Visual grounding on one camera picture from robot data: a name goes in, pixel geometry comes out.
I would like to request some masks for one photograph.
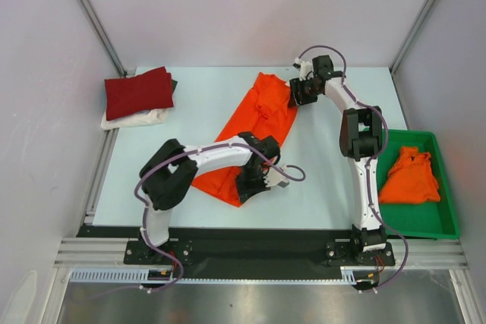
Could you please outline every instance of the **orange t-shirt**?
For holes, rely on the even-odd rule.
[[[287,106],[289,99],[290,88],[284,81],[275,75],[259,73],[255,84],[216,138],[216,142],[250,131],[259,139],[271,135],[282,146],[297,116],[297,108],[290,109]],[[192,185],[231,205],[240,206],[235,181],[239,172],[239,167],[221,168],[194,179]]]
[[[420,153],[417,147],[403,146],[395,165],[388,171],[388,180],[380,191],[382,204],[420,204],[440,201],[439,184],[432,174],[431,154]]]

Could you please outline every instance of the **orange shirt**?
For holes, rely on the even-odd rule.
[[[289,99],[290,88],[284,81],[275,75],[259,73],[216,142],[250,131],[259,139],[271,135],[282,146],[297,116],[297,108],[287,106]],[[235,182],[239,172],[239,167],[221,168],[194,179],[192,185],[228,204],[240,206]]]

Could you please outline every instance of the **gray wall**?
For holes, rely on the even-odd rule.
[[[83,208],[115,76],[76,0],[0,0],[0,316],[27,271],[45,300],[61,238]]]
[[[433,131],[486,306],[486,0],[439,0],[397,75],[412,128]]]
[[[387,66],[424,0],[91,0],[127,69],[286,66],[325,43]]]

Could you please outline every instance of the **clothing pile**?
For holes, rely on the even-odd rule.
[[[382,204],[438,203],[439,184],[432,174],[431,154],[420,153],[418,147],[403,146],[395,165],[388,171],[388,180],[380,191]]]
[[[258,139],[273,136],[281,147],[297,116],[288,107],[290,88],[276,75],[259,73],[253,87],[222,129],[216,142],[250,131]],[[233,206],[241,206],[236,188],[239,167],[221,168],[194,179],[192,186]]]
[[[105,131],[162,123],[174,107],[172,93],[177,81],[166,68],[156,68],[135,77],[105,80],[106,111],[101,120]]]

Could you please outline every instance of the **red towel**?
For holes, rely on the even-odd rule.
[[[156,68],[126,79],[105,80],[106,120],[126,117],[144,110],[172,108],[172,76]]]

